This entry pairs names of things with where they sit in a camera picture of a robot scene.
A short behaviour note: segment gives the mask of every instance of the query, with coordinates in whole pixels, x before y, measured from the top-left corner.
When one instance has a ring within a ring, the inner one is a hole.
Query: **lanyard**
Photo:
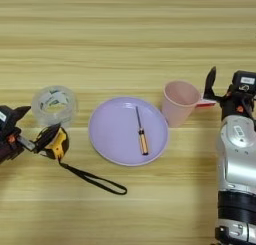
[[[79,170],[79,169],[76,169],[74,167],[71,167],[69,166],[68,164],[66,163],[62,163],[61,160],[59,160],[59,164],[61,167],[63,167],[64,169],[67,169],[69,170],[70,172],[72,172],[73,174],[77,175],[78,177],[82,178],[83,180],[85,180],[86,182],[90,183],[90,184],[93,184],[105,191],[108,191],[110,193],[113,193],[113,194],[117,194],[117,195],[125,195],[127,194],[127,188],[123,185],[120,185],[120,184],[117,184],[113,181],[110,181],[108,179],[105,179],[105,178],[101,178],[101,177],[98,177],[98,176],[95,176],[89,172],[86,172],[86,171],[83,171],[83,170]],[[101,180],[101,181],[104,181],[108,184],[111,184],[112,186],[115,186],[117,188],[120,189],[120,191],[117,191],[117,190],[114,190],[106,185],[103,185],[101,184],[100,182],[97,182],[96,180]]]

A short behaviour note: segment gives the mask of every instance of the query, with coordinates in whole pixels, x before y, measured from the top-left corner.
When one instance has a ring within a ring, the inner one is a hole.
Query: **yellow tape measure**
[[[48,144],[41,152],[42,155],[51,159],[61,160],[69,148],[69,137],[63,128],[59,128],[53,141]]]

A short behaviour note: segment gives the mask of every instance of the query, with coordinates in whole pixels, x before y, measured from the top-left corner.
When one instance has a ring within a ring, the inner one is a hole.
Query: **plastic cup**
[[[181,126],[201,99],[200,92],[185,81],[172,81],[164,88],[162,113],[169,127]]]

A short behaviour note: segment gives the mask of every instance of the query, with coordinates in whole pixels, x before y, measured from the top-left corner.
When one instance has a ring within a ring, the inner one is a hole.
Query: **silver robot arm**
[[[204,98],[222,108],[217,140],[218,221],[215,238],[223,245],[256,244],[256,122],[252,116],[256,73],[237,71],[226,95],[216,96],[216,68],[207,76]]]
[[[219,155],[219,219],[216,228],[218,235],[221,236],[223,233],[224,236],[237,242],[246,242],[237,244],[256,244],[256,225],[249,224],[251,221],[254,222],[250,219],[253,212],[248,211],[247,207],[250,206],[247,205],[248,203],[245,206],[240,203],[240,200],[250,202],[253,198],[251,196],[256,195],[254,122],[242,116],[226,117],[218,137],[217,150]]]

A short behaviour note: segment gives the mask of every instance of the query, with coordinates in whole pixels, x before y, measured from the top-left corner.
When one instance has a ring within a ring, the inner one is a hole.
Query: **wood grain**
[[[215,138],[220,110],[197,109],[169,146],[137,168],[102,159],[90,115],[120,95],[160,107],[166,82],[203,91],[217,66],[224,93],[238,70],[256,71],[256,0],[0,0],[1,104],[30,105],[49,85],[77,96],[65,161],[126,185],[118,197],[25,152],[0,168],[1,244],[205,245],[216,220]],[[32,113],[20,122],[34,137]]]

